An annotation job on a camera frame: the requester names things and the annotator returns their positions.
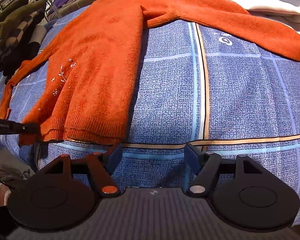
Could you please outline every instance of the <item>black cable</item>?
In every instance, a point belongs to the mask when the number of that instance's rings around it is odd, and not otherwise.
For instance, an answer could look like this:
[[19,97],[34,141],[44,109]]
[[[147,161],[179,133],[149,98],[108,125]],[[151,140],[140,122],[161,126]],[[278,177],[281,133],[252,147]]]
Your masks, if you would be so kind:
[[2,183],[3,185],[5,185],[6,187],[8,187],[9,189],[16,189],[15,187],[13,186],[10,186],[8,184],[5,184],[3,181],[0,180],[0,183]]

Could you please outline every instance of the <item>striped cloth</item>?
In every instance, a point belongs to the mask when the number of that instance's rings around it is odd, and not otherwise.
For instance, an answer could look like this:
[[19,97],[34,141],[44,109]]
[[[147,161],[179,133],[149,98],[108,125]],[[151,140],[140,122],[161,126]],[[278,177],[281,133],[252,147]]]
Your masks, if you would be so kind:
[[0,62],[2,62],[2,60],[18,46],[24,32],[41,11],[41,9],[34,11],[32,14],[25,17],[18,25],[18,28],[10,33],[10,37],[5,42],[0,41]]
[[[59,19],[41,49],[85,9]],[[45,63],[14,88],[9,120],[21,122],[33,108],[47,68]],[[0,100],[4,88],[0,73]],[[194,174],[183,147],[191,142],[223,158],[247,154],[300,197],[299,62],[191,22],[145,30],[130,116],[123,158],[112,175],[121,190],[187,188]],[[78,159],[106,150],[72,141],[19,148],[18,135],[0,136],[0,145],[34,169],[35,162],[40,169],[62,153]],[[294,223],[300,224],[300,211]]]

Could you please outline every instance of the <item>gray ribbed surface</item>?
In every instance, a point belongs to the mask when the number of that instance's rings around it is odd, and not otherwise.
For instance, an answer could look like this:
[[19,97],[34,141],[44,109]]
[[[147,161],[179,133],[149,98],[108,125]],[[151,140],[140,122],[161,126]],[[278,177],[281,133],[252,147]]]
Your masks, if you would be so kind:
[[270,233],[232,228],[211,211],[204,199],[189,198],[181,188],[127,188],[119,198],[103,200],[97,211],[75,228],[46,234],[18,228],[8,239],[300,240],[300,237],[288,228]]

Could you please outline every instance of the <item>red object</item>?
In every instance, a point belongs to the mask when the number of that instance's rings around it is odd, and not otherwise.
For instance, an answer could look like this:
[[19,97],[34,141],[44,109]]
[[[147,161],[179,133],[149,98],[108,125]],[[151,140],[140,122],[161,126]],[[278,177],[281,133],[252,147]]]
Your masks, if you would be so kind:
[[300,35],[251,16],[229,0],[97,0],[73,19],[32,61],[24,61],[0,104],[4,119],[11,93],[49,59],[46,88],[23,122],[41,135],[21,134],[20,145],[37,139],[114,144],[126,137],[142,30],[182,19],[217,28],[266,50],[300,61]]

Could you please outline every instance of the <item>checkered garment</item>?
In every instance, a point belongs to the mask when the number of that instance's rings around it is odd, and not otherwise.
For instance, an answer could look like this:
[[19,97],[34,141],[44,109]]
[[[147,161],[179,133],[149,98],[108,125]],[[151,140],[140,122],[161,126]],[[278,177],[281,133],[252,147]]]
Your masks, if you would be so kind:
[[34,17],[36,17],[41,11],[41,9],[34,11],[32,14],[25,17],[18,25],[18,28],[10,33],[10,37],[7,38],[5,42],[0,40],[0,62],[2,62],[2,60],[18,46],[26,29],[33,22]]

